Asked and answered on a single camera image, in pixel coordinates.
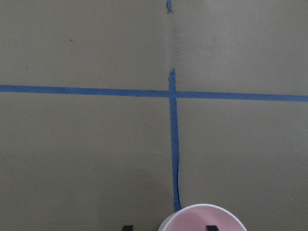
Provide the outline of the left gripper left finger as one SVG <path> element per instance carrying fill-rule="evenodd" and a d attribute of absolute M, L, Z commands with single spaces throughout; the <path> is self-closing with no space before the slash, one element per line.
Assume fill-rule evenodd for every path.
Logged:
<path fill-rule="evenodd" d="M 122 231 L 133 231 L 133 225 L 125 225 L 122 227 Z"/>

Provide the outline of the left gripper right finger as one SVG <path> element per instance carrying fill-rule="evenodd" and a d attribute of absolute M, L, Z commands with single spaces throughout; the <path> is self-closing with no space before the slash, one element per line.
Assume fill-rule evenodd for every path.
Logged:
<path fill-rule="evenodd" d="M 207 225 L 206 231 L 218 231 L 218 227 L 215 225 Z"/>

